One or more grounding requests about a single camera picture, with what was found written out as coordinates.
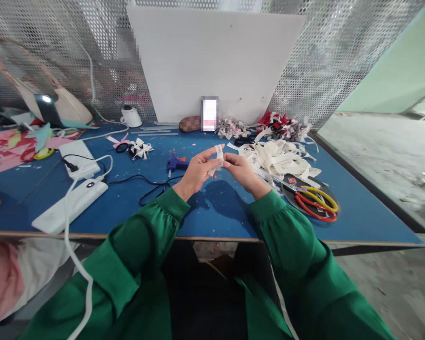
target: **green sleeve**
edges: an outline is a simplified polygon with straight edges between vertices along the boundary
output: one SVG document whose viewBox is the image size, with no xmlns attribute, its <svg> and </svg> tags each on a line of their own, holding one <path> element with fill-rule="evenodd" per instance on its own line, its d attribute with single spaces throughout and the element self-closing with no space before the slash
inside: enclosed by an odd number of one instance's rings
<svg viewBox="0 0 425 340">
<path fill-rule="evenodd" d="M 137 292 L 142 276 L 159 269 L 189 210 L 173 189 L 110 232 L 87 258 L 93 312 L 78 339 L 102 338 Z M 21 339 L 67 339 L 85 313 L 87 282 L 77 273 L 36 313 Z"/>
<path fill-rule="evenodd" d="M 300 339 L 395 339 L 301 212 L 273 191 L 251 209 Z"/>
</svg>

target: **green jacket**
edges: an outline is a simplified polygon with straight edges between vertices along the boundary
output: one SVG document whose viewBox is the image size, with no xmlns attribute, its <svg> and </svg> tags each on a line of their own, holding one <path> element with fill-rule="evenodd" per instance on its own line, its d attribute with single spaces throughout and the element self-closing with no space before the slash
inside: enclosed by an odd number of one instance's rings
<svg viewBox="0 0 425 340">
<path fill-rule="evenodd" d="M 300 339 L 394 339 L 303 214 L 275 192 L 250 206 Z M 169 297 L 159 268 L 189 208 L 168 190 L 112 230 L 85 261 L 94 278 L 93 312 L 78 339 L 171 339 Z M 245 288 L 248 338 L 292 339 L 256 280 L 244 275 L 236 281 Z M 86 286 L 74 275 L 21 338 L 67 339 L 84 315 Z"/>
</svg>

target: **white handbag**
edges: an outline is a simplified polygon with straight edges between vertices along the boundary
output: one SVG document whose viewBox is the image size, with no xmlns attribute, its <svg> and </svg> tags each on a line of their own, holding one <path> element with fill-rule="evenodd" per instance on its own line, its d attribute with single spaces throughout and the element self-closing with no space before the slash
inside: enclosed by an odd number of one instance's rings
<svg viewBox="0 0 425 340">
<path fill-rule="evenodd" d="M 10 40 L 1 39 L 0 43 L 10 43 L 17 47 L 21 52 L 27 55 L 32 61 L 39 65 L 39 67 L 43 70 L 43 72 L 47 75 L 47 77 L 51 80 L 54 91 L 58 95 L 58 100 L 55 102 L 55 107 L 58 112 L 58 116 L 61 120 L 69 120 L 74 122 L 81 122 L 84 124 L 88 124 L 93 120 L 93 116 L 91 112 L 67 89 L 65 89 L 58 79 L 49 71 L 49 69 L 41 63 L 37 58 L 35 58 L 29 51 L 27 51 L 22 46 L 18 45 L 15 42 Z M 34 94 L 36 94 L 33 90 L 31 90 L 28 86 L 26 86 L 19 79 L 15 78 L 10 72 L 7 70 L 3 61 L 0 58 L 0 71 L 6 77 L 7 80 L 19 91 L 22 99 L 24 99 L 25 104 L 29 110 L 31 110 L 37 118 L 43 120 L 41 112 L 39 111 L 38 104 L 34 98 Z"/>
</svg>

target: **phone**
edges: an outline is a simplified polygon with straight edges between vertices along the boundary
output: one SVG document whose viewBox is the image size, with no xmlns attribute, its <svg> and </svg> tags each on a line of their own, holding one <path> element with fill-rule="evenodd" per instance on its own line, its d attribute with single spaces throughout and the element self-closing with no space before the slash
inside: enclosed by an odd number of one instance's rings
<svg viewBox="0 0 425 340">
<path fill-rule="evenodd" d="M 201 97 L 202 131 L 215 131 L 219 121 L 219 97 Z"/>
<path fill-rule="evenodd" d="M 35 94 L 34 98 L 44 122 L 50 123 L 53 128 L 64 128 L 52 97 L 46 94 Z"/>
</svg>

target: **pink bag strap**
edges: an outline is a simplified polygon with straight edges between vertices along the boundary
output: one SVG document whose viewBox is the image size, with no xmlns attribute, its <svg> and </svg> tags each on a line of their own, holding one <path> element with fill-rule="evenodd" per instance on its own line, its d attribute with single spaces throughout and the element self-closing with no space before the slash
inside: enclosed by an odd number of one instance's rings
<svg viewBox="0 0 425 340">
<path fill-rule="evenodd" d="M 37 58 L 34 57 L 34 55 L 32 55 L 25 48 L 23 48 L 22 46 L 18 45 L 17 43 L 15 43 L 11 40 L 7 40 L 7 39 L 1 39 L 0 38 L 0 43 L 10 43 L 10 44 L 14 45 L 15 47 L 17 47 L 21 52 L 23 52 L 32 61 L 34 61 L 36 64 L 39 65 L 39 67 L 43 70 L 43 72 L 46 74 L 46 76 L 52 81 L 55 88 L 62 88 L 63 87 L 63 86 L 61 86 L 58 79 L 49 71 L 47 66 L 45 66 L 43 63 L 41 63 Z M 0 58 L 0 72 L 3 73 L 3 75 L 6 77 L 6 79 L 8 79 L 13 85 L 17 85 L 14 77 L 10 74 L 10 72 L 6 68 L 5 64 L 3 64 L 3 61 L 1 60 L 1 58 Z"/>
</svg>

